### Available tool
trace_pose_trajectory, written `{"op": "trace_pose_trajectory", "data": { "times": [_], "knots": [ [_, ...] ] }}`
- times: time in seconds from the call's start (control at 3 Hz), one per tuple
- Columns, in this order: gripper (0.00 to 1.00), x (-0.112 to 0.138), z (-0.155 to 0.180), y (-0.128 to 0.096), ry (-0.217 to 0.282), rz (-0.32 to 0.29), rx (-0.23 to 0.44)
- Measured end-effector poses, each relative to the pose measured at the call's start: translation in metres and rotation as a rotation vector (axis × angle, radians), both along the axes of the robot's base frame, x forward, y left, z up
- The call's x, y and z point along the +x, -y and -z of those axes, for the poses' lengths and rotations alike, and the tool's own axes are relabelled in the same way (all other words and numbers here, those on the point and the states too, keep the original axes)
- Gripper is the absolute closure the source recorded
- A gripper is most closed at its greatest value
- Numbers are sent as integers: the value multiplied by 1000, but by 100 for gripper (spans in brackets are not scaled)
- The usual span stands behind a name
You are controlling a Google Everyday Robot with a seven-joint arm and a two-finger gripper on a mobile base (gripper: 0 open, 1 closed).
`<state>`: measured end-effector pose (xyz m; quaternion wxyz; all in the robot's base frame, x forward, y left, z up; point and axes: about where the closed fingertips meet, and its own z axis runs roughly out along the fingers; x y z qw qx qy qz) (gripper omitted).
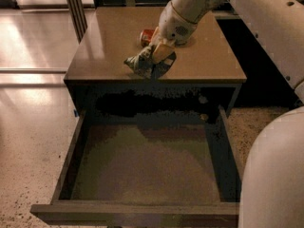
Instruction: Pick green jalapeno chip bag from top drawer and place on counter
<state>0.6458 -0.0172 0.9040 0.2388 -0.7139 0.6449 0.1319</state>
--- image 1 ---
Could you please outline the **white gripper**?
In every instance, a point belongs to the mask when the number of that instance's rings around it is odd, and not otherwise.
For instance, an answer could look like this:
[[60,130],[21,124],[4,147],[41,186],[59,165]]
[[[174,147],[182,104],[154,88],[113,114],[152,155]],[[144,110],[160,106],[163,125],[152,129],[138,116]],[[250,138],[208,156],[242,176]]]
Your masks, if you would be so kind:
[[159,27],[155,28],[149,43],[150,46],[156,46],[152,53],[153,62],[158,64],[174,52],[173,47],[159,43],[160,35],[169,41],[175,41],[179,46],[187,43],[196,28],[197,23],[184,19],[169,2],[161,13]]

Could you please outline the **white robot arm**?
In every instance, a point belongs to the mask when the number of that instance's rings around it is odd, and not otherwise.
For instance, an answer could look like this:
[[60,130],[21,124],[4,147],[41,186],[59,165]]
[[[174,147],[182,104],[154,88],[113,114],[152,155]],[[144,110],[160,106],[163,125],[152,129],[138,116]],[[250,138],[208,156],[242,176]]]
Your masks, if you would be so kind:
[[[255,35],[283,78],[304,96],[304,6],[296,0],[227,0]],[[219,0],[171,0],[161,14],[153,60],[164,60],[179,35],[194,30]],[[304,228],[304,114],[301,107],[269,123],[245,165],[238,228]]]

